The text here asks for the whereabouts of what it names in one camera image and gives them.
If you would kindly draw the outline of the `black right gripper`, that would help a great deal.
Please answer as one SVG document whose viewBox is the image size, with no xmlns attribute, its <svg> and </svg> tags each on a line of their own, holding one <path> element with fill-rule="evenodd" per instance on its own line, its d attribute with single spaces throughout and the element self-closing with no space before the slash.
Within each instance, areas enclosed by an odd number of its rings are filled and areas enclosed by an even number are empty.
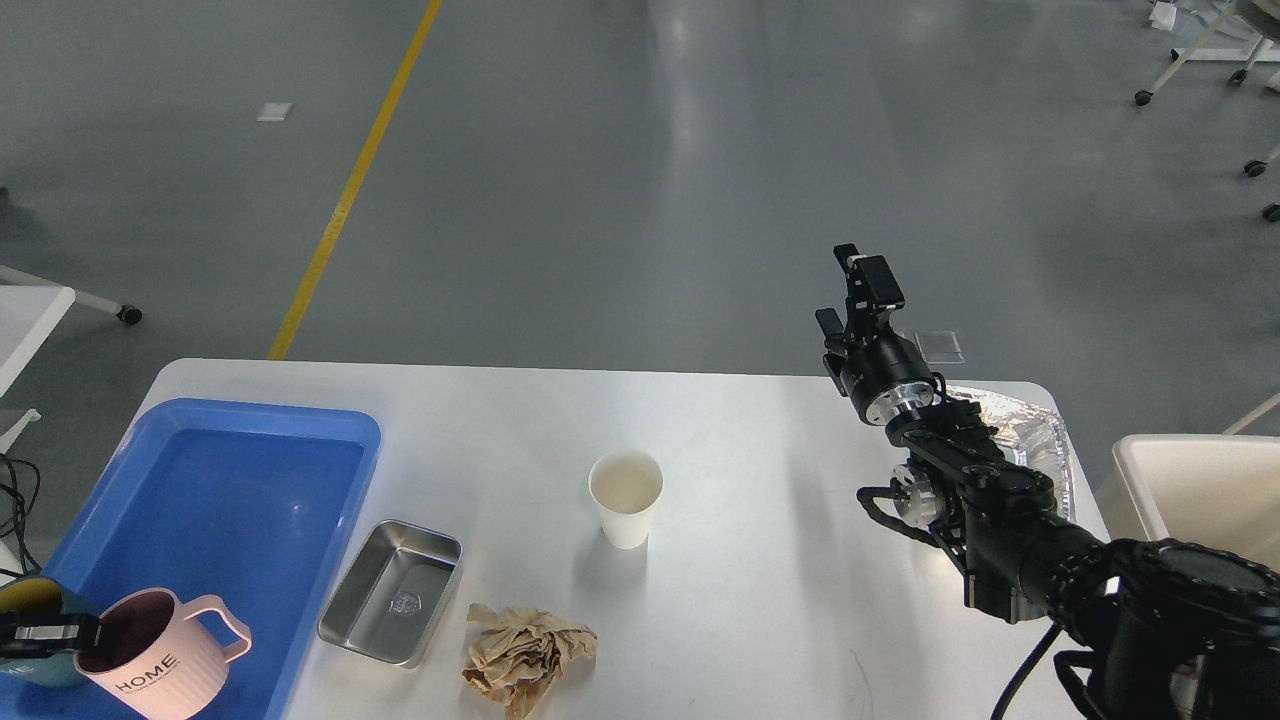
<svg viewBox="0 0 1280 720">
<path fill-rule="evenodd" d="M 919 348 L 892 331 L 892 313 L 905 295 L 882 255 L 865 255 L 852 243 L 833 246 L 845 274 L 844 320 L 835 307 L 815 310 L 823 334 L 823 368 L 860 420 L 886 425 L 905 413 L 931 406 L 938 386 Z"/>
</svg>

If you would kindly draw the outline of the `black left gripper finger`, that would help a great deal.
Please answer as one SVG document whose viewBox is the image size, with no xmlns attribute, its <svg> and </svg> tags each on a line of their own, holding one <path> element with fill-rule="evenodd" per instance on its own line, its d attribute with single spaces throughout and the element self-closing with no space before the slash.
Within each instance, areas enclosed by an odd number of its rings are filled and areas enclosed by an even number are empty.
<svg viewBox="0 0 1280 720">
<path fill-rule="evenodd" d="M 92 614 L 3 614 L 1 657 L 46 659 L 95 650 L 102 628 Z"/>
</svg>

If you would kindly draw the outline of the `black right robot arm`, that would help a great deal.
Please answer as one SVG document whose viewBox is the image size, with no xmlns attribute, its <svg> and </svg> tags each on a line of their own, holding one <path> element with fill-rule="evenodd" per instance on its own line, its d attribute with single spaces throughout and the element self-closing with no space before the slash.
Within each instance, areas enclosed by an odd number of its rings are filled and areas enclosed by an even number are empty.
<svg viewBox="0 0 1280 720">
<path fill-rule="evenodd" d="M 1277 574 L 1194 542 L 1101 541 L 1059 511 L 1053 479 L 1009 461 L 977 401 L 956 397 L 891 325 L 904 293 L 881 255 L 833 249 L 847 297 L 815 313 L 824 368 L 859 419 L 908 451 L 887 486 L 858 502 L 878 525 L 941 550 L 969 609 L 1050 629 L 1014 673 L 1001 719 L 1053 655 L 1085 719 L 1275 719 Z"/>
</svg>

